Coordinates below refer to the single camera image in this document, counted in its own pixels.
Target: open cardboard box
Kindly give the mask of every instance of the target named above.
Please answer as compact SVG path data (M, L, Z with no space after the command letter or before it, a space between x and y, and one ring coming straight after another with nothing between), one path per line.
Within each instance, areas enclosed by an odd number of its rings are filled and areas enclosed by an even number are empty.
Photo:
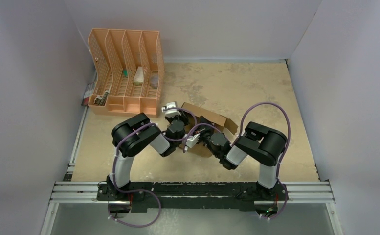
M220 114L216 114L212 111L200 108L196 105L193 105L187 102L183 103L182 108L187 109L191 111L192 113L194 113L194 115L197 118L197 122L200 121L200 116L204 116L210 122L214 123L214 126L217 127L217 129L219 129L220 131L226 133L225 129L227 129L233 135L236 134L238 125L236 125L236 123L228 117L224 117ZM185 131L187 133L194 126L194 121L191 115L189 116L189 122L190 124L185 127ZM210 150L208 150L207 147L203 146L202 143L196 144L194 147L190 148L188 152L197 154L202 157L210 157L212 155Z

